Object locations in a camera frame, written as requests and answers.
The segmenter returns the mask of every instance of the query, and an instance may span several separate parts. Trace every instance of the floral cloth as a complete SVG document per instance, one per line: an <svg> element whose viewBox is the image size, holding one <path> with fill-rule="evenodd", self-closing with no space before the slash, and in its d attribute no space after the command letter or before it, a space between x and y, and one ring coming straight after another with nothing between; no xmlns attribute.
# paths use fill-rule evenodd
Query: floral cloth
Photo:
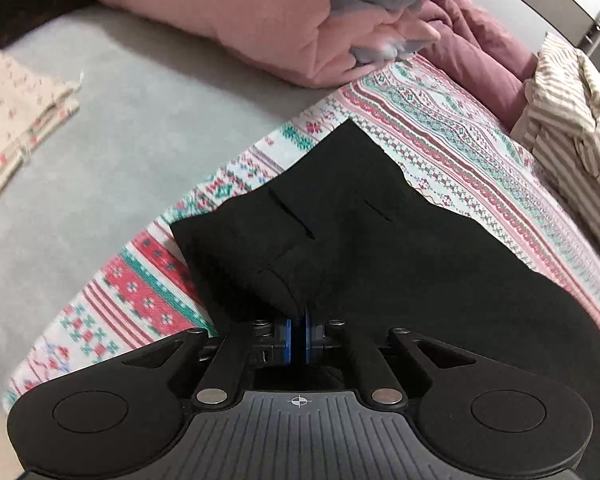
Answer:
<svg viewBox="0 0 600 480"><path fill-rule="evenodd" d="M77 88L0 52L0 192L31 150L78 109L70 97Z"/></svg>
<svg viewBox="0 0 600 480"><path fill-rule="evenodd" d="M416 56L334 92L151 222L35 342L11 377L5 409L43 381L190 326L212 330L169 224L257 188L347 118L430 202L475 219L531 269L570 292L600 327L600 257L536 177L533 156L473 97Z"/></svg>

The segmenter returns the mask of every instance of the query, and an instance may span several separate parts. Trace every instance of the silver screw head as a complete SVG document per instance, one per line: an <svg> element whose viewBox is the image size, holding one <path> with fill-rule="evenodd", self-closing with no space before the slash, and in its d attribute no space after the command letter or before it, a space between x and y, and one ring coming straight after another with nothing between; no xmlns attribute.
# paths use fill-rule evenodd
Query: silver screw head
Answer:
<svg viewBox="0 0 600 480"><path fill-rule="evenodd" d="M220 404L221 402L225 402L227 397L226 391L219 388L206 388L205 390L200 390L196 395L196 399L203 404Z"/></svg>
<svg viewBox="0 0 600 480"><path fill-rule="evenodd" d="M371 394L371 398L379 404L398 404L402 400L402 394L393 388L380 388Z"/></svg>

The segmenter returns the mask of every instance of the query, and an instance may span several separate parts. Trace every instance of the bedding pile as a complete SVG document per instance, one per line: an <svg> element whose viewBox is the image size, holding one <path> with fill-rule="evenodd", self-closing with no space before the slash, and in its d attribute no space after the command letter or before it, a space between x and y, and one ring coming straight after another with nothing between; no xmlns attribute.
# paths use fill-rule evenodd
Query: bedding pile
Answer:
<svg viewBox="0 0 600 480"><path fill-rule="evenodd" d="M78 83L39 76L0 52L0 192L39 143L78 109Z"/></svg>
<svg viewBox="0 0 600 480"><path fill-rule="evenodd" d="M538 57L471 0L426 0L418 13L440 34L419 53L511 130L526 106L524 81Z"/></svg>
<svg viewBox="0 0 600 480"><path fill-rule="evenodd" d="M600 246L600 73L583 51L548 34L525 94L511 137L542 164Z"/></svg>
<svg viewBox="0 0 600 480"><path fill-rule="evenodd" d="M247 63L310 87L339 86L440 34L422 0L101 0L212 38Z"/></svg>

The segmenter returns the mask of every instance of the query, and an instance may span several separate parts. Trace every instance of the crosshair marking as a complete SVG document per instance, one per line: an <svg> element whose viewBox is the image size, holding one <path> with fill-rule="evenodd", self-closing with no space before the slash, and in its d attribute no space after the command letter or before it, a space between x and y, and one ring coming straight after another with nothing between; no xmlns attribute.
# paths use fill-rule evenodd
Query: crosshair marking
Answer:
<svg viewBox="0 0 600 480"><path fill-rule="evenodd" d="M294 406L297 406L299 408L300 406L304 406L306 403L311 401L309 399L305 399L304 397L297 396L291 400L288 400L287 402L291 402Z"/></svg>

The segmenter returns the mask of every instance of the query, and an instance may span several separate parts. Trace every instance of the circular pad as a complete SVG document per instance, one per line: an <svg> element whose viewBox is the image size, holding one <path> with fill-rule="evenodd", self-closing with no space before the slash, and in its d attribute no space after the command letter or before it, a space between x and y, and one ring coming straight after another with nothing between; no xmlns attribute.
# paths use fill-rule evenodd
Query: circular pad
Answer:
<svg viewBox="0 0 600 480"><path fill-rule="evenodd" d="M109 392L79 392L61 400L54 419L74 433L99 433L117 426L126 417L126 400Z"/></svg>
<svg viewBox="0 0 600 480"><path fill-rule="evenodd" d="M487 428L522 433L539 426L546 416L544 404L534 396L515 390L486 392L471 403L475 419Z"/></svg>

